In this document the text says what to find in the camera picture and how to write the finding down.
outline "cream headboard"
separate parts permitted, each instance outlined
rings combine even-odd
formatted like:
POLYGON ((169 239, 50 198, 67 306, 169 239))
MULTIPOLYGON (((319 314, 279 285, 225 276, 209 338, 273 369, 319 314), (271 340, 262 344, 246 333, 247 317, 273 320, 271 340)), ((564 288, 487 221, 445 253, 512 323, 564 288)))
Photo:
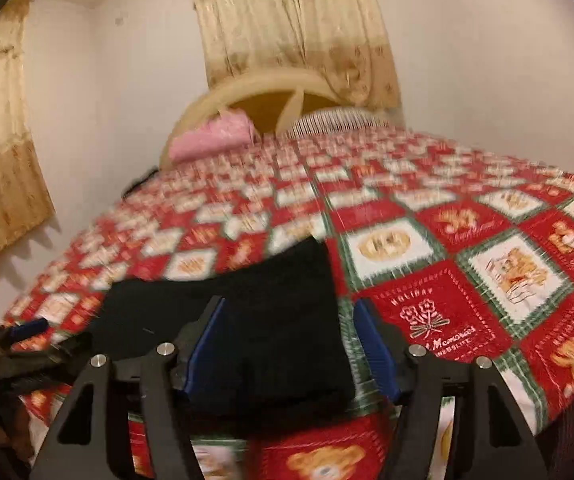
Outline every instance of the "cream headboard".
POLYGON ((272 68, 232 77, 187 107, 160 155, 160 169, 171 167, 167 152, 174 137, 226 108, 244 110, 263 134, 283 132, 303 114, 346 104, 314 70, 272 68))

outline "screw head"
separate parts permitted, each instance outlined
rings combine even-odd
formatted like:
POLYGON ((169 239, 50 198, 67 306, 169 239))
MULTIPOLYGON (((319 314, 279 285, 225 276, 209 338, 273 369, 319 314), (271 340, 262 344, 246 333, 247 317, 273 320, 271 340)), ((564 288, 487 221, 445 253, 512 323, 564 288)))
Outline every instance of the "screw head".
POLYGON ((171 343, 161 343, 156 347, 156 351, 160 355, 169 355, 176 349, 171 343))
POLYGON ((484 369, 491 368, 494 365, 493 361, 491 361, 489 357, 486 357, 484 355, 476 357, 476 364, 478 365, 479 368, 484 369))
POLYGON ((105 365, 105 363, 107 363, 107 356, 104 354, 96 354, 90 360, 90 364, 94 368, 100 368, 101 366, 105 365))
POLYGON ((427 348, 422 345, 411 345, 409 347, 409 353, 414 357, 423 357, 427 355, 427 348))

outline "curtain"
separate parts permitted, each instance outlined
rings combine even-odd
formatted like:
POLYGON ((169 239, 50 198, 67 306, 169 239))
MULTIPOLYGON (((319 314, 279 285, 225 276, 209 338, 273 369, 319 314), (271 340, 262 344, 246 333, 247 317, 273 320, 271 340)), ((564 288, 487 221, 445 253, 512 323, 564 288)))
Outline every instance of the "curtain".
POLYGON ((54 213, 27 127, 22 40, 30 0, 0 12, 0 252, 54 213))
POLYGON ((322 73, 344 100, 400 107, 400 91, 377 0, 193 0, 209 86, 249 69, 322 73))

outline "pink pillow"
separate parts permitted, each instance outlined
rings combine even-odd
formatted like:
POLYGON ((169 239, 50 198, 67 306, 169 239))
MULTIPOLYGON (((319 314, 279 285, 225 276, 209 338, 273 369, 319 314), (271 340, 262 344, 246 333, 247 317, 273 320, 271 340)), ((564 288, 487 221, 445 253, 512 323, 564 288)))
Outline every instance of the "pink pillow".
POLYGON ((227 110, 176 137, 169 147, 169 158, 172 164, 177 164, 246 146, 254 142, 256 133, 246 113, 227 110))

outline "bedspread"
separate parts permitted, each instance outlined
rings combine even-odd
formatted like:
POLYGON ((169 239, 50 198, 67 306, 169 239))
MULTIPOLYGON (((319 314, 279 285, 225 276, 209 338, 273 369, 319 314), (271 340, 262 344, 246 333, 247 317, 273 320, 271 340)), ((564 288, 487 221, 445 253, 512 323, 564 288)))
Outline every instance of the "bedspread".
MULTIPOLYGON (((49 331, 25 344, 42 348, 83 329, 115 280, 200 280, 309 234, 329 247, 355 417, 249 444, 251 477, 270 468, 271 478, 301 478, 293 457, 325 449, 331 461, 353 450, 344 478, 376 478, 387 432, 353 331, 360 296, 438 356, 491 357, 535 433, 574 398, 574 175, 394 129, 266 139, 160 174, 78 235, 6 320, 48 319, 49 331)), ((48 422, 65 392, 37 392, 28 406, 48 422)), ((436 476, 452 412, 444 400, 436 476)), ((135 460, 147 471, 142 433, 135 417, 135 460)), ((215 442, 245 447, 196 444, 215 442)))

